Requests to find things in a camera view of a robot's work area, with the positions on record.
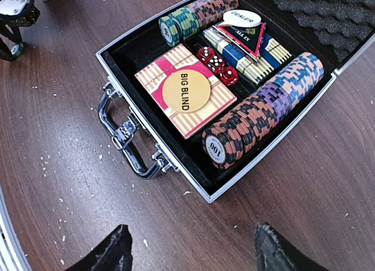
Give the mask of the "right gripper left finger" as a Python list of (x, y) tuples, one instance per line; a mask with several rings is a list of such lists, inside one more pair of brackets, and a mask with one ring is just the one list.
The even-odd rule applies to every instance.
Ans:
[(132, 270), (132, 236), (120, 224), (90, 253), (67, 270)]

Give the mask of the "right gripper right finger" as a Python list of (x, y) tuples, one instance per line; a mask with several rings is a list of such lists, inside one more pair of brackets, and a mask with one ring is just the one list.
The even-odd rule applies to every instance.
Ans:
[(305, 256), (266, 222), (257, 224), (254, 247), (257, 270), (327, 271), (327, 268)]

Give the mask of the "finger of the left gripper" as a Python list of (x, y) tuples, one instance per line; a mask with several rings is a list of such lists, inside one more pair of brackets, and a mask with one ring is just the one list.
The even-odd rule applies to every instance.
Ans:
[(8, 38), (10, 41), (14, 42), (15, 44), (20, 45), (23, 47), (23, 40), (18, 27), (8, 26), (5, 23), (1, 24), (1, 35)]
[(13, 55), (7, 45), (5, 45), (0, 48), (0, 58), (8, 62), (13, 62), (17, 56)]

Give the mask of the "green poker chip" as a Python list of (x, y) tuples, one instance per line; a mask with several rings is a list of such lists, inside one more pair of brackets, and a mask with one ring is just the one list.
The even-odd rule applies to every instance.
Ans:
[(11, 48), (11, 55), (14, 59), (18, 58), (23, 52), (24, 44), (22, 42), (16, 43)]

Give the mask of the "black poker chip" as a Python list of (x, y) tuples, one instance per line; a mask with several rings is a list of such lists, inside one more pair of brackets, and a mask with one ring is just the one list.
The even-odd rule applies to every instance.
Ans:
[(225, 124), (212, 125), (202, 133), (202, 145), (206, 154), (218, 169), (228, 169), (244, 154), (240, 135)]

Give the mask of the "red Texas Hold'em card box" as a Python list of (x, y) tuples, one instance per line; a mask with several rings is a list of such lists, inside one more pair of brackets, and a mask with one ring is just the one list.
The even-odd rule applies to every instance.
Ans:
[(135, 78), (184, 139), (237, 101), (226, 85), (182, 44), (149, 63)]

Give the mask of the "yellow round button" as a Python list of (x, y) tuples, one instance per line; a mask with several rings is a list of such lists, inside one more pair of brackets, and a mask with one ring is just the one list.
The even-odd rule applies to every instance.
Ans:
[(162, 95), (173, 111), (190, 113), (202, 109), (209, 101), (211, 86), (200, 72), (181, 70), (171, 74), (164, 82)]

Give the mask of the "red die front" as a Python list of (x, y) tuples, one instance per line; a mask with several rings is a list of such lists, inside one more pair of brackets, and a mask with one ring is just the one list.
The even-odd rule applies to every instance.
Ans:
[(226, 86), (235, 85), (238, 82), (238, 73), (237, 70), (233, 67), (224, 67), (219, 72), (219, 79)]

